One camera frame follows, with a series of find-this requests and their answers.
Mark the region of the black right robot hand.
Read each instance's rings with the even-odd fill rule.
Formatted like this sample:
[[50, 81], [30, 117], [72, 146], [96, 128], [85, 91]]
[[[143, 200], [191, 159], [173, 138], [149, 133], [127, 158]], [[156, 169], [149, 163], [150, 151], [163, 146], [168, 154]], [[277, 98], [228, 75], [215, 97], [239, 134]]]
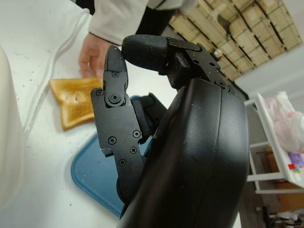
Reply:
[[[169, 108], [148, 115], [126, 89], [126, 63], [167, 76]], [[100, 149], [113, 156], [120, 228], [230, 228], [249, 168], [244, 102], [201, 45], [130, 35], [110, 46], [91, 91]]]

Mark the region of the person's bare hand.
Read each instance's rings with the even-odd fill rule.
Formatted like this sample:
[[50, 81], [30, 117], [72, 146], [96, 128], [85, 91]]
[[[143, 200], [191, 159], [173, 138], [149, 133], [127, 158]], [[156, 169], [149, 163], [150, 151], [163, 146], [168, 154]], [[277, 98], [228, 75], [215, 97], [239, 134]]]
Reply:
[[102, 77], [105, 56], [111, 45], [120, 46], [123, 37], [114, 33], [91, 30], [86, 35], [78, 58], [80, 72], [84, 78]]

